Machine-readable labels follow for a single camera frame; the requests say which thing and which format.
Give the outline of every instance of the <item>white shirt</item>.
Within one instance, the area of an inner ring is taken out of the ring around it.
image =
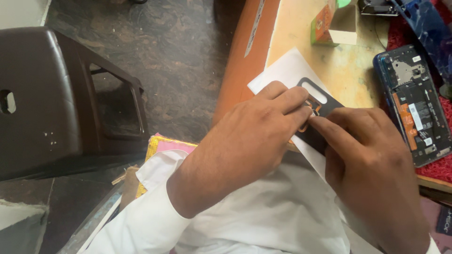
[[[180,216],[166,192],[166,180],[186,156],[172,150],[150,158],[137,172],[148,192],[108,223],[84,254],[160,254],[174,247],[178,254],[350,253],[333,190],[300,154],[288,152],[277,170],[193,219]],[[436,253],[432,242],[427,254]]]

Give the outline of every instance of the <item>red mat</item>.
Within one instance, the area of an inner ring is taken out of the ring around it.
[[[445,24],[452,22],[452,15],[449,9],[439,0],[431,0],[435,5]],[[400,46],[416,42],[417,38],[411,30],[408,23],[402,16],[395,17],[391,20],[388,33],[387,50],[392,50]],[[432,73],[435,84],[440,84],[441,78],[437,73]],[[450,100],[439,97],[446,115],[449,127],[452,128],[452,103]],[[440,160],[430,163],[422,168],[416,169],[416,173],[422,176],[435,178],[438,180],[452,183],[452,155],[446,156]]]

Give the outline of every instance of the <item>finger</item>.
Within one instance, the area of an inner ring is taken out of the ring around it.
[[[291,135],[295,134],[295,132],[308,120],[309,116],[312,115],[312,109],[308,106],[300,106],[290,113],[285,115],[284,117],[289,121],[291,125]]]
[[[340,186],[345,174],[345,164],[339,154],[331,147],[327,146],[325,149],[326,167],[325,178],[326,182],[338,194]]]
[[[273,103],[275,103],[275,107],[285,115],[302,106],[308,97],[308,90],[300,86],[294,86],[274,99]]]
[[[360,150],[364,148],[343,128],[326,118],[310,117],[308,122],[344,160],[356,158],[360,154]]]
[[[386,115],[380,108],[365,108],[367,113],[377,122],[378,126],[380,126],[381,131],[387,136],[401,136],[399,130],[391,121],[391,119]]]
[[[288,88],[280,81],[272,81],[272,82],[270,82],[270,84],[268,84],[266,87],[264,87],[260,92],[258,92],[256,94],[256,96],[262,97],[264,99],[272,100],[287,90],[288,90]]]
[[[347,129],[364,145],[380,138],[380,127],[365,109],[335,108],[326,118]]]

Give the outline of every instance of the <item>dark brown plastic stool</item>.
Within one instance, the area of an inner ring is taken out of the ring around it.
[[[0,181],[144,159],[140,81],[46,27],[0,30]]]

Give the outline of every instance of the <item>person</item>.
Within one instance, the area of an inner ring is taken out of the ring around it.
[[[386,114],[337,108],[312,116],[307,98],[302,87],[272,82],[237,104],[188,156],[157,153],[146,164],[165,168],[167,177],[108,223],[85,254],[173,247],[178,254],[348,254],[330,189],[386,253],[439,253],[421,212],[410,150]],[[281,164],[306,121],[329,144],[329,186],[309,166]]]

